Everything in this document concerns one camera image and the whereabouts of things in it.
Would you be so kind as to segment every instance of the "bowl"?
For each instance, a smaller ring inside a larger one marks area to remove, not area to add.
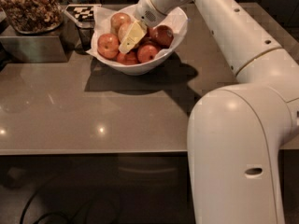
[[[118,12],[125,12],[131,16],[131,19],[134,21],[135,6],[131,5],[125,7]],[[139,76],[148,73],[148,71],[157,67],[163,63],[175,50],[175,48],[182,42],[188,30],[188,17],[186,13],[180,8],[176,7],[173,9],[168,16],[159,24],[167,25],[174,32],[174,40],[170,45],[169,49],[161,49],[159,53],[155,56],[155,59],[147,63],[139,63],[133,65],[124,65],[117,63],[115,61],[108,60],[101,56],[97,52],[97,40],[98,37],[104,33],[110,33],[110,18],[117,11],[109,10],[103,7],[94,8],[94,33],[92,37],[91,49],[87,52],[97,58],[101,63],[104,63],[111,68],[123,72],[124,74],[131,76]]]

